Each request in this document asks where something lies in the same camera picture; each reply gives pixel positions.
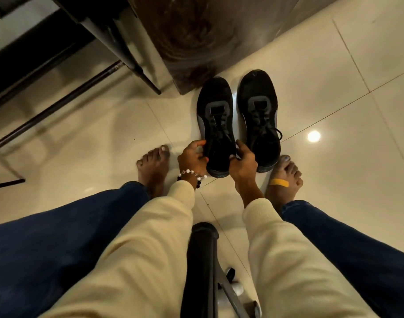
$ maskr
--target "cream sweatshirt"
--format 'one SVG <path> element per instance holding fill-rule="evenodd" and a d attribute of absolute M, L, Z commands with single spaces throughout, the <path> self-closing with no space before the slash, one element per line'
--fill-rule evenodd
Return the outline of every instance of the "cream sweatshirt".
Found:
<path fill-rule="evenodd" d="M 179 317 L 195 193 L 176 182 L 145 204 L 86 277 L 44 318 Z M 243 213 L 249 261 L 263 317 L 376 317 L 311 242 L 264 198 Z"/>

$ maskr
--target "bare foot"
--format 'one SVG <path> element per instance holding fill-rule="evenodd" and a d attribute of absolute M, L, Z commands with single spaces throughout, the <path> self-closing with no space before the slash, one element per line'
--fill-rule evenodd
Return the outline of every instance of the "bare foot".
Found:
<path fill-rule="evenodd" d="M 136 162 L 139 182 L 146 186 L 152 198 L 162 195 L 169 162 L 170 150 L 167 145 L 150 150 Z"/>
<path fill-rule="evenodd" d="M 268 183 L 265 192 L 267 198 L 278 214 L 281 214 L 281 208 L 286 203 L 294 200 L 296 193 L 304 184 L 301 179 L 302 173 L 298 170 L 298 166 L 291 161 L 289 155 L 281 155 L 279 161 L 271 172 L 270 180 L 279 178 L 289 182 L 289 187 L 281 185 L 270 185 Z"/>

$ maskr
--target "dark wooden surface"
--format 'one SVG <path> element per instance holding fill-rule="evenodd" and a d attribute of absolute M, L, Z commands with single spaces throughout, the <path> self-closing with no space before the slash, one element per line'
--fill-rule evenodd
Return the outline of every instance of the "dark wooden surface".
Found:
<path fill-rule="evenodd" d="M 335 0 L 129 0 L 181 94 Z"/>

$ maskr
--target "beaded bracelet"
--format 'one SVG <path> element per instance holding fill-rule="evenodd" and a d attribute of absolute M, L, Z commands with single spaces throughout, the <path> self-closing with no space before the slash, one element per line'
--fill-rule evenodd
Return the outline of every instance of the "beaded bracelet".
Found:
<path fill-rule="evenodd" d="M 185 170 L 185 171 L 181 171 L 181 172 L 180 172 L 180 174 L 177 176 L 177 181 L 181 180 L 181 176 L 182 176 L 183 174 L 186 174 L 186 173 L 190 173 L 190 174 L 193 174 L 194 176 L 196 176 L 196 179 L 198 180 L 197 185 L 196 185 L 196 189 L 198 189 L 199 187 L 201 187 L 201 183 L 202 183 L 201 180 L 202 180 L 203 178 L 207 178 L 206 175 L 202 176 L 202 175 L 197 174 L 197 173 L 196 173 L 195 171 L 193 171 L 193 170 L 187 169 L 187 170 Z"/>

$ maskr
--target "glossy floor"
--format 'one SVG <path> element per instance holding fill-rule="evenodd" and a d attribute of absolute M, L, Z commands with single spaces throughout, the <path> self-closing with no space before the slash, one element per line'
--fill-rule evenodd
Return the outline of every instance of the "glossy floor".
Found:
<path fill-rule="evenodd" d="M 0 223 L 42 212 L 137 179 L 135 161 L 169 144 L 175 157 L 199 138 L 198 91 L 180 96 L 132 15 L 123 15 L 132 52 L 157 96 L 125 68 L 0 150 Z M 115 58 L 93 42 L 0 109 L 0 137 Z M 282 152 L 305 181 L 297 198 L 404 251 L 404 0 L 339 0 L 221 73 L 235 93 L 252 69 L 268 72 L 279 98 Z M 235 136 L 242 138 L 235 114 Z M 265 188 L 268 174 L 258 174 Z M 247 259 L 243 204 L 230 177 L 196 193 L 195 222 L 220 231 L 219 257 L 256 299 Z"/>

